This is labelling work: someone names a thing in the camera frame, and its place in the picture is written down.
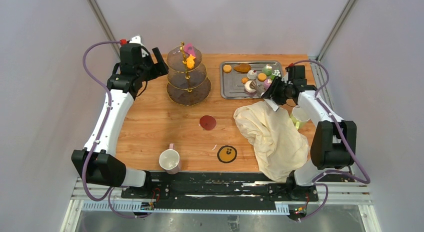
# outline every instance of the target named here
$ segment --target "yellow-green mug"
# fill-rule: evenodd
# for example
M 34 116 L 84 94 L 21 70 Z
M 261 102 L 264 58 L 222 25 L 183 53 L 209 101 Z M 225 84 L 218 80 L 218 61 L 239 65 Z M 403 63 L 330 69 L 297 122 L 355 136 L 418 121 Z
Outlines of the yellow-green mug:
M 300 107 L 295 107 L 292 109 L 290 118 L 297 130 L 299 130 L 310 120 L 309 115 Z

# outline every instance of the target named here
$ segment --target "gold rim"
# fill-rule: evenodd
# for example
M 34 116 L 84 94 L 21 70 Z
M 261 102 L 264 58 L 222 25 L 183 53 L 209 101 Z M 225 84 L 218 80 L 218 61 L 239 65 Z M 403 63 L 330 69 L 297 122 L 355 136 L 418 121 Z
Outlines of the gold rim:
M 166 94 L 168 94 L 169 99 L 171 99 L 171 101 L 173 101 L 173 102 L 174 102 L 174 103 L 176 103 L 176 104 L 179 104 L 179 105 L 181 105 L 181 106 L 186 106 L 186 107 L 194 106 L 194 105 L 197 105 L 197 104 L 199 104 L 199 103 L 203 102 L 204 100 L 206 100 L 206 99 L 209 97 L 209 95 L 211 94 L 211 90 L 212 90 L 212 82 L 211 82 L 210 80 L 209 80 L 209 82 L 210 82 L 210 89 L 209 89 L 209 92 L 207 93 L 207 96 L 206 96 L 203 100 L 201 100 L 200 102 L 195 103 L 195 104 L 185 105 L 185 104 L 181 104 L 181 103 L 178 103 L 178 102 L 174 101 L 174 100 L 171 98 L 170 93 L 168 92 L 168 89 L 166 89 Z
M 193 71 L 194 69 L 196 69 L 196 68 L 198 68 L 199 66 L 200 66 L 200 64 L 203 64 L 202 62 L 200 62 L 199 63 L 199 65 L 197 66 L 197 67 L 195 67 L 195 68 L 193 68 L 193 69 L 191 69 L 191 70 L 188 70 L 188 71 L 184 71 L 184 72 L 180 72 L 180 71 L 177 71 L 177 70 L 175 70 L 175 69 L 173 69 L 170 65 L 169 65 L 169 62 L 168 62 L 168 55 L 170 54 L 170 52 L 166 55 L 166 64 L 169 66 L 169 68 L 171 68 L 172 70 L 174 70 L 174 71 L 176 71 L 177 73 L 189 73 L 189 72 L 191 72 L 191 71 Z
M 205 80 L 206 80 L 206 78 L 208 77 L 208 69 L 206 68 L 206 66 L 205 65 L 203 65 L 204 66 L 204 71 L 206 72 L 206 77 L 203 79 L 203 81 L 201 82 L 201 83 L 199 83 L 199 85 L 197 85 L 197 86 L 195 86 L 195 87 L 192 87 L 192 88 L 177 88 L 176 86 L 174 86 L 172 83 L 171 83 L 171 81 L 170 81 L 170 78 L 169 78 L 169 76 L 167 76 L 166 77 L 166 79 L 168 80 L 168 83 L 169 84 L 171 84 L 171 86 L 173 86 L 174 88 L 176 88 L 176 89 L 179 89 L 179 90 L 190 90 L 190 89 L 195 89 L 195 88 L 197 88 L 198 86 L 200 86 Z

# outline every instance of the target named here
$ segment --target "red coaster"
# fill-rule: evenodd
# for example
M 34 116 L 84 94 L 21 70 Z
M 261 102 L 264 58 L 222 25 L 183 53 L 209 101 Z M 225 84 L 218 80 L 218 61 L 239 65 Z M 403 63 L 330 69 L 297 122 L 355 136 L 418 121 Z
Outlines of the red coaster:
M 217 125 L 215 118 L 209 115 L 204 115 L 202 118 L 200 118 L 199 123 L 204 130 L 212 130 Z

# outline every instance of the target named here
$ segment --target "beige fabric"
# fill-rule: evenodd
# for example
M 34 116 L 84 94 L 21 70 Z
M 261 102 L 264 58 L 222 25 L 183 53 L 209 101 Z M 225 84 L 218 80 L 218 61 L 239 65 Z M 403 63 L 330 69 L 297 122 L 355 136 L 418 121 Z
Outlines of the beige fabric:
M 291 171 L 306 163 L 308 140 L 296 130 L 286 109 L 274 112 L 265 101 L 260 101 L 237 108 L 234 120 L 253 145 L 259 170 L 268 178 L 285 182 Z

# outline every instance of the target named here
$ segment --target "mug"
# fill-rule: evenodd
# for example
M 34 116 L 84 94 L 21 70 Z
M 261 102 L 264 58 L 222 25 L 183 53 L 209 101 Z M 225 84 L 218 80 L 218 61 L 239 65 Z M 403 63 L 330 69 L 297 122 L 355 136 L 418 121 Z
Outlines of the mug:
M 310 120 L 309 115 L 300 107 L 294 107 L 292 109 L 290 118 L 297 130 Z
M 181 170 L 180 155 L 173 143 L 169 144 L 169 149 L 159 156 L 159 165 L 169 174 L 176 174 Z

